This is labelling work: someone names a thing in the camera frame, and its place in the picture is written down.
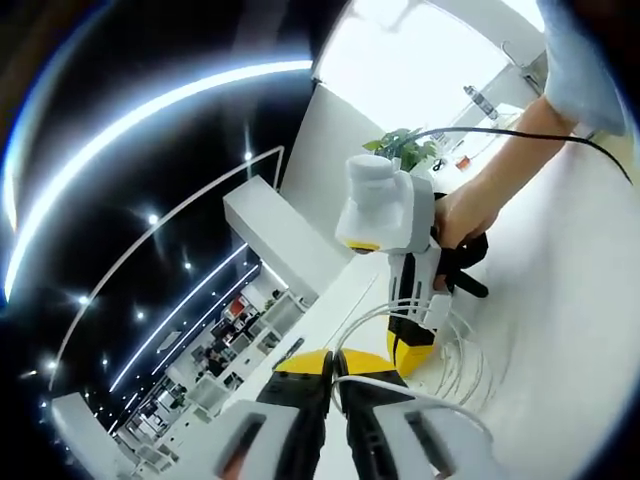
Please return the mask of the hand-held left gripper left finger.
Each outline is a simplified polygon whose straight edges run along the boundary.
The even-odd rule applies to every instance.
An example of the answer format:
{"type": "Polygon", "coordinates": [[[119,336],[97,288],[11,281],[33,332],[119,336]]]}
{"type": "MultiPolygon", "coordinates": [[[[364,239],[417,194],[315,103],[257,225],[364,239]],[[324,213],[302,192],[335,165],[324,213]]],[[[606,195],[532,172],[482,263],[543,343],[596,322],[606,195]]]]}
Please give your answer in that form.
{"type": "Polygon", "coordinates": [[[218,420],[213,474],[219,479],[311,479],[326,438],[333,353],[292,356],[257,398],[239,400],[218,420]]]}

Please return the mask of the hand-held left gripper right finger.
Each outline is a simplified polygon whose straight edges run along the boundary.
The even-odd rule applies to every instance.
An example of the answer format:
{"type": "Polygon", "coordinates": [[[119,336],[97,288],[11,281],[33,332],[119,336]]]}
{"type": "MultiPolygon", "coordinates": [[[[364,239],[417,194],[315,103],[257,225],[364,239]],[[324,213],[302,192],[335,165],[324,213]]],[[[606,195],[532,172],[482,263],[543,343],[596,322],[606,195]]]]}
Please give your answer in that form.
{"type": "Polygon", "coordinates": [[[333,387],[361,479],[494,479],[492,437],[474,414],[409,389],[393,364],[341,349],[333,387]]]}

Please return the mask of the person's right hand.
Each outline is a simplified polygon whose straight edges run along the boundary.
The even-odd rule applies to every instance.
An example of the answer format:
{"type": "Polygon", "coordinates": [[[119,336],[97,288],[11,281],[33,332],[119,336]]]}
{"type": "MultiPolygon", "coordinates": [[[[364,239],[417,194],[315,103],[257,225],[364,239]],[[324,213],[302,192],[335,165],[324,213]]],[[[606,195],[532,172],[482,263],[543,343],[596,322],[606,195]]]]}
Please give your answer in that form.
{"type": "Polygon", "coordinates": [[[484,233],[497,219],[509,197],[503,180],[480,173],[436,201],[437,240],[443,249],[456,249],[484,233]]]}

